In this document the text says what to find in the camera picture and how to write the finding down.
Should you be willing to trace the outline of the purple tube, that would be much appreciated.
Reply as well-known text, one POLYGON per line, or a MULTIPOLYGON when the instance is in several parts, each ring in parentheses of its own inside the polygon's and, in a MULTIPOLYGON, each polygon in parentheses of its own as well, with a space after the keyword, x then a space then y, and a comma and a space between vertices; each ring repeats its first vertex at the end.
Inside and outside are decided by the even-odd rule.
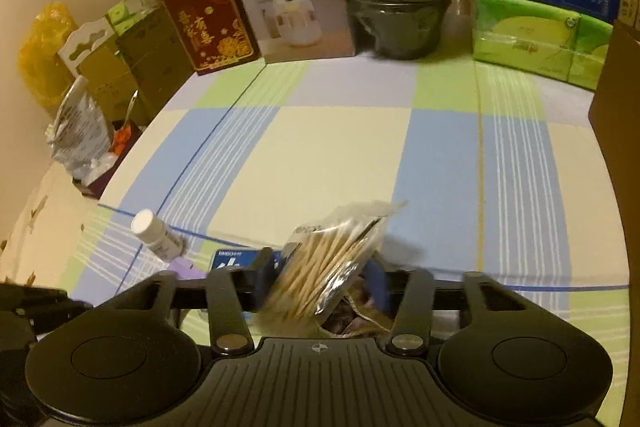
POLYGON ((167 265, 167 270, 174 273, 178 280, 190 281, 205 279, 206 272, 198 269, 191 260, 177 257, 167 265))

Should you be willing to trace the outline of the brown velvet scrunchie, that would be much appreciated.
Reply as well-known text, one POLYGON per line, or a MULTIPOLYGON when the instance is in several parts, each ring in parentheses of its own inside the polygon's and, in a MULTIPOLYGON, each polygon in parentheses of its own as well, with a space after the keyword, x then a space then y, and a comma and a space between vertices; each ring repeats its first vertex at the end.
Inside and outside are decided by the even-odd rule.
POLYGON ((358 277, 322 323, 320 332, 328 338, 382 337, 392 326, 393 321, 376 306, 366 281, 358 277))

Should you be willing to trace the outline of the small white pill bottle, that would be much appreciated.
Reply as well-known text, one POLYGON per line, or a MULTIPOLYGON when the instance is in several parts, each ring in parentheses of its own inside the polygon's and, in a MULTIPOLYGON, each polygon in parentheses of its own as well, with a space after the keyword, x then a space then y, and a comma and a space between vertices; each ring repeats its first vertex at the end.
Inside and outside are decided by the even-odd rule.
POLYGON ((183 254, 183 239, 151 209, 140 210, 130 222, 130 231, 151 253, 169 263, 183 254))

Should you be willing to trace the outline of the cotton swab bag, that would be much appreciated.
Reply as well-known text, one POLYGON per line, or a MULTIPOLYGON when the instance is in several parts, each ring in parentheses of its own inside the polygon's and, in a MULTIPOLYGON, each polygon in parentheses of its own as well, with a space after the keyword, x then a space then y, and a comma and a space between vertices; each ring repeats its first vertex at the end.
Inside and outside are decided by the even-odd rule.
POLYGON ((364 266, 380 251, 401 202, 354 202, 299 225, 282 251, 279 271, 255 323, 265 336, 329 336, 324 326, 364 266))

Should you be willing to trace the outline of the blue label floss box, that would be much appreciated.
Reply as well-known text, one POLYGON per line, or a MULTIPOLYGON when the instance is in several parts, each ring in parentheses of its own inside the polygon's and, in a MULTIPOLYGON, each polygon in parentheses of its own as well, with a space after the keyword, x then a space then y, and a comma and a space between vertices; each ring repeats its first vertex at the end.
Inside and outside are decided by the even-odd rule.
POLYGON ((209 269, 246 269, 257 258, 259 251, 246 248, 217 249, 209 262, 209 269))

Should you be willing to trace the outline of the checkered tablecloth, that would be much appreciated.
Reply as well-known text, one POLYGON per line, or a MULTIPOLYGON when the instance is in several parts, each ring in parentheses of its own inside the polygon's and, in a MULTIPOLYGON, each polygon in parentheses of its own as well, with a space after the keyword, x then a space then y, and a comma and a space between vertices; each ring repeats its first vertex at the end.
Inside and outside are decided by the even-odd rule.
POLYGON ((384 256, 442 279, 485 272, 596 337, 620 422, 629 360, 620 214, 569 84, 477 63, 457 20, 420 62, 368 54, 256 61, 193 76, 154 118, 80 229, 60 285, 102 303, 160 271, 130 232, 153 210, 207 269, 226 246, 280 246, 353 202, 399 202, 384 256))

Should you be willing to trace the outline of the crumpled plastic bag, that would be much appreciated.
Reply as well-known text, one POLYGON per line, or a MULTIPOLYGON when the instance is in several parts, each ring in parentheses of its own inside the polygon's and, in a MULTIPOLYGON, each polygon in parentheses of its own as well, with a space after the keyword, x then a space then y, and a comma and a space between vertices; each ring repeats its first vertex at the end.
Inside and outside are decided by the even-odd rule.
POLYGON ((47 127, 46 141, 52 158, 73 179, 86 180, 95 159, 111 150, 114 128, 89 91, 88 80, 78 76, 67 91, 52 124, 47 127))

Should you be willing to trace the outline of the yellow plastic bag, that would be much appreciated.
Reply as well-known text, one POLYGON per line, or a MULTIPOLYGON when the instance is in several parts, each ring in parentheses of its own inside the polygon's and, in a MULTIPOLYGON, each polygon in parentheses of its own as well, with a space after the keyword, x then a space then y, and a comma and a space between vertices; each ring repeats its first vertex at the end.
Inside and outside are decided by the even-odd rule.
POLYGON ((74 81, 58 51, 77 28, 66 4, 49 3, 36 16, 18 52, 17 65, 24 85, 51 118, 74 81))

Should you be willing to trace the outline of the brown cardboard boxes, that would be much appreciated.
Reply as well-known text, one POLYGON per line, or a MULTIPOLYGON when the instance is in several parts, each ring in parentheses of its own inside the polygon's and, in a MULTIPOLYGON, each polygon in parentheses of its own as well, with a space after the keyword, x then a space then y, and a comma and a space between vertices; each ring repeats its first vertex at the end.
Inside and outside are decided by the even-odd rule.
POLYGON ((73 31, 58 57, 89 91, 107 119, 130 117, 144 127, 193 74, 178 32, 163 6, 119 35, 104 17, 73 31))

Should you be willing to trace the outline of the brown cardboard storage box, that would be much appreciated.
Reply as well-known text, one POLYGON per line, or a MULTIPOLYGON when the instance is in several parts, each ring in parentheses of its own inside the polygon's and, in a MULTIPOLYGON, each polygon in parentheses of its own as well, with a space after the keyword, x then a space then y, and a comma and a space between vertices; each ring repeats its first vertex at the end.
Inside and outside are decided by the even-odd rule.
POLYGON ((608 55, 589 109, 612 181, 627 253, 639 256, 639 31, 614 24, 608 55))

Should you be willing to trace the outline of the red greeting card box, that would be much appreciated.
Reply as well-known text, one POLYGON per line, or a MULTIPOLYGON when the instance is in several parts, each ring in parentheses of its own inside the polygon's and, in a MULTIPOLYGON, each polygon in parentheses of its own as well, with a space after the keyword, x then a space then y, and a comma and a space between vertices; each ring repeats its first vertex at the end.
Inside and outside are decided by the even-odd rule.
POLYGON ((162 0, 195 72, 243 65, 259 57, 239 0, 162 0))

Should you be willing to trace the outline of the green tissue pack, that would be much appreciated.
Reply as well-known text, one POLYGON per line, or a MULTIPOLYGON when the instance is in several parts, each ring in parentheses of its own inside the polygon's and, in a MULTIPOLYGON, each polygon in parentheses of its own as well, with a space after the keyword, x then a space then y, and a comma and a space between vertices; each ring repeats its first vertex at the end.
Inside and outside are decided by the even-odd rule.
POLYGON ((528 0, 475 0, 473 56, 596 90, 613 26, 528 0))

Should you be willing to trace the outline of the green tissue packs pile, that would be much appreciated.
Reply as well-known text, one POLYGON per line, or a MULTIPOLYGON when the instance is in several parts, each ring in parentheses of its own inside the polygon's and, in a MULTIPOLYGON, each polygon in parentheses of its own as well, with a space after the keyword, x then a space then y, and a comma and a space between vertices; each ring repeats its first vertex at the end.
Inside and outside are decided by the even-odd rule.
POLYGON ((106 17, 117 35, 134 26, 157 8, 157 0, 122 0, 111 7, 106 17))

